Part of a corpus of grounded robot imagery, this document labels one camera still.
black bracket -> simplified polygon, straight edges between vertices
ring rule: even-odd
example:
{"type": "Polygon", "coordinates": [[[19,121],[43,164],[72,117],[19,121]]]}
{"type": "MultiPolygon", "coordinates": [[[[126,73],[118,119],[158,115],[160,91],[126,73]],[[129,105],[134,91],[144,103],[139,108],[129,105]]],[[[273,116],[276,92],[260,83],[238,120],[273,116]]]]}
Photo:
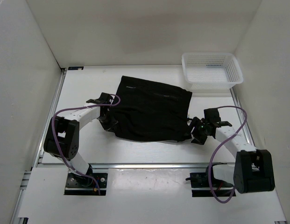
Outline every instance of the black bracket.
{"type": "MultiPolygon", "coordinates": [[[[106,195],[107,187],[107,173],[93,173],[92,176],[97,180],[100,187],[100,195],[106,195]]],[[[98,196],[98,191],[94,190],[96,185],[93,182],[83,185],[77,180],[77,175],[68,173],[66,184],[65,184],[65,195],[90,195],[98,196]]]]}

laundry basket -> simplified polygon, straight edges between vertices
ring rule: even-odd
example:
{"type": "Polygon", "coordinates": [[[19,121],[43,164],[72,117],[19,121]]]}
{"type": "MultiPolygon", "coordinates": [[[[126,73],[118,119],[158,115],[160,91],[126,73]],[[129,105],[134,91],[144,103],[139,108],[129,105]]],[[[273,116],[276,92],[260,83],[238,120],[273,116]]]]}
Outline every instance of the laundry basket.
{"type": "Polygon", "coordinates": [[[230,53],[184,53],[182,67],[190,91],[228,90],[243,82],[238,62],[230,53]]]}

purple cable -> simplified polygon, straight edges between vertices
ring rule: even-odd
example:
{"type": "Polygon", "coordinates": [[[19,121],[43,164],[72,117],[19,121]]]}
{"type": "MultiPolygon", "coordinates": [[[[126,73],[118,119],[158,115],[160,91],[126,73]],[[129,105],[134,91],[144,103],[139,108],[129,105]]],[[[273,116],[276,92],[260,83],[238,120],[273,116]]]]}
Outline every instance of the purple cable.
{"type": "Polygon", "coordinates": [[[222,147],[225,143],[227,143],[228,141],[230,141],[232,138],[234,138],[238,133],[239,131],[243,128],[243,126],[246,124],[247,122],[247,119],[248,119],[248,114],[247,112],[242,109],[241,107],[238,107],[238,106],[220,106],[220,107],[217,107],[217,109],[220,109],[220,108],[226,108],[226,107],[232,107],[232,108],[236,108],[236,109],[240,109],[243,111],[243,114],[244,114],[244,121],[243,123],[241,124],[241,126],[237,129],[237,131],[235,132],[235,134],[233,134],[231,137],[227,138],[226,140],[224,140],[222,143],[219,144],[219,146],[217,146],[217,148],[214,150],[211,158],[210,158],[210,161],[209,161],[209,166],[208,166],[208,183],[209,183],[209,187],[210,187],[210,191],[213,195],[213,197],[220,203],[222,204],[225,204],[227,202],[229,202],[231,200],[231,198],[233,197],[233,194],[235,192],[235,187],[233,187],[232,191],[231,191],[231,194],[230,196],[228,197],[227,200],[225,201],[221,201],[215,194],[214,190],[213,190],[213,187],[212,187],[212,182],[211,182],[211,167],[212,167],[212,161],[215,157],[215,154],[218,152],[218,150],[220,149],[220,147],[222,147]]]}
{"type": "Polygon", "coordinates": [[[84,177],[87,177],[87,178],[91,178],[95,184],[96,184],[96,187],[98,189],[98,194],[100,195],[100,188],[99,188],[99,185],[98,185],[98,182],[96,181],[96,179],[92,176],[89,176],[89,175],[85,175],[79,171],[76,171],[75,168],[70,165],[67,161],[67,159],[65,158],[65,156],[63,155],[63,152],[61,150],[61,146],[59,144],[59,141],[57,139],[57,133],[56,133],[56,130],[55,130],[55,120],[56,120],[56,116],[61,113],[61,112],[64,112],[64,111],[74,111],[74,110],[82,110],[82,109],[86,109],[86,108],[93,108],[93,107],[96,107],[96,106],[116,106],[118,105],[120,102],[121,102],[121,99],[120,97],[118,97],[117,95],[115,94],[110,94],[111,96],[115,96],[116,98],[118,98],[118,102],[116,104],[95,104],[95,105],[91,105],[91,106],[82,106],[82,107],[75,107],[75,108],[66,108],[66,109],[62,109],[62,110],[59,110],[58,112],[56,112],[53,116],[52,116],[52,122],[51,122],[51,129],[52,129],[52,133],[53,133],[53,138],[55,139],[55,142],[56,142],[56,145],[57,145],[57,149],[60,153],[60,156],[63,160],[63,162],[65,163],[66,167],[72,169],[75,173],[77,173],[78,175],[81,175],[81,176],[84,176],[84,177]]]}

